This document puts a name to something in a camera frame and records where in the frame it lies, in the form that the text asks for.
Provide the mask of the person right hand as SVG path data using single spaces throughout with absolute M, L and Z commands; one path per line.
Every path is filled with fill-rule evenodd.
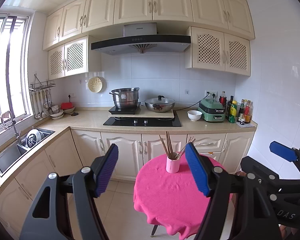
M 282 239 L 290 239 L 298 231 L 298 229 L 296 229 L 296 228 L 291 228 L 291 227 L 287 227 L 284 225 L 280 225 L 279 228 L 280 228 Z

